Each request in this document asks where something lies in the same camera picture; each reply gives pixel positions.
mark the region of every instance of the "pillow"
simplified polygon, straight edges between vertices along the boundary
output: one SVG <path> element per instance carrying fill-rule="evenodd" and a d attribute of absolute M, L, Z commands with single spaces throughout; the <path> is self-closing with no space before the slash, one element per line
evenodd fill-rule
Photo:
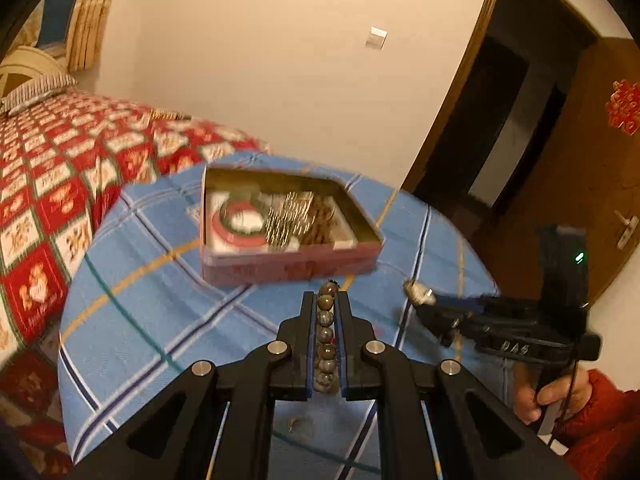
<path fill-rule="evenodd" d="M 18 88 L 11 90 L 3 99 L 0 106 L 0 116 L 27 101 L 34 100 L 52 90 L 65 89 L 78 84 L 74 78 L 64 72 L 43 75 L 22 83 Z"/>

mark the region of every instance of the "light switch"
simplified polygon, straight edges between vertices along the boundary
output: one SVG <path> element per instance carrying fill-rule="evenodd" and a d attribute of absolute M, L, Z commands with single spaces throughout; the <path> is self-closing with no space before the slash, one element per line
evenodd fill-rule
<path fill-rule="evenodd" d="M 365 46 L 370 48 L 375 48 L 376 50 L 380 50 L 382 46 L 385 44 L 386 40 L 386 30 L 382 30 L 381 28 L 371 27 L 371 32 L 369 33 L 369 37 L 367 38 L 367 43 Z"/>

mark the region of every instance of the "red jacket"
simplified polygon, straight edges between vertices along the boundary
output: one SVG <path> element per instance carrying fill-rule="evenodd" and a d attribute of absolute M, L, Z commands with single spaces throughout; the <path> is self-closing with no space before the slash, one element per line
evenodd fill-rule
<path fill-rule="evenodd" d="M 589 382 L 591 399 L 558 428 L 558 440 L 582 480 L 606 480 L 640 434 L 640 390 L 617 390 L 599 370 L 589 371 Z"/>

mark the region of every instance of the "door frame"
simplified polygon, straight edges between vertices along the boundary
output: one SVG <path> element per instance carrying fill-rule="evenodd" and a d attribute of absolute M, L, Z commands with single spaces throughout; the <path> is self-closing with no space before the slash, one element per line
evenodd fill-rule
<path fill-rule="evenodd" d="M 449 91 L 447 91 L 447 95 L 444 97 L 444 101 L 440 106 L 440 110 L 436 115 L 436 118 L 431 125 L 431 129 L 429 130 L 428 135 L 424 139 L 422 147 L 418 152 L 418 155 L 415 157 L 414 163 L 407 173 L 407 176 L 402 183 L 402 189 L 412 193 L 415 188 L 418 186 L 421 178 L 424 176 L 424 170 L 429 161 L 431 155 L 433 154 L 433 150 L 436 147 L 438 140 L 440 140 L 440 136 L 442 135 L 447 122 L 449 122 L 449 117 L 453 113 L 453 109 L 460 98 L 460 93 L 466 84 L 466 80 L 469 77 L 469 73 L 471 72 L 471 67 L 478 56 L 478 52 L 480 51 L 480 46 L 484 41 L 484 37 L 486 36 L 487 28 L 489 27 L 489 21 L 491 20 L 491 16 L 494 13 L 494 7 L 497 0 L 484 0 L 482 2 L 482 7 L 480 9 L 480 14 L 478 15 L 478 20 L 476 21 L 476 25 L 474 26 L 474 30 L 471 33 L 471 37 L 469 38 L 469 42 L 466 46 L 465 53 L 462 55 L 462 60 L 460 61 L 460 65 L 458 66 L 458 70 L 456 70 L 456 75 L 453 76 L 453 81 L 449 87 Z M 597 38 L 600 38 L 601 35 L 598 31 L 587 21 L 587 19 L 580 13 L 578 10 L 569 3 L 568 0 L 559 0 L 565 7 L 567 7 L 584 25 L 590 29 Z"/>

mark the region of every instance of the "silver screw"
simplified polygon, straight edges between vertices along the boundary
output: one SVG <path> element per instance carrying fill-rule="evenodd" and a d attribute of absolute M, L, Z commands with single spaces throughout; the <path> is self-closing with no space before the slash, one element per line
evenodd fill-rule
<path fill-rule="evenodd" d="M 287 351 L 287 344 L 284 341 L 271 341 L 267 345 L 267 350 L 272 354 L 280 355 Z"/>
<path fill-rule="evenodd" d="M 440 369 L 447 375 L 457 375 L 460 373 L 460 370 L 462 370 L 460 363 L 453 359 L 447 359 L 446 361 L 441 362 Z"/>
<path fill-rule="evenodd" d="M 198 377 L 204 377 L 211 371 L 211 363 L 208 361 L 198 361 L 191 365 L 191 371 Z"/>
<path fill-rule="evenodd" d="M 382 341 L 378 341 L 377 339 L 373 339 L 372 341 L 367 342 L 364 345 L 364 348 L 367 349 L 367 352 L 372 354 L 382 354 L 385 351 L 385 344 Z"/>

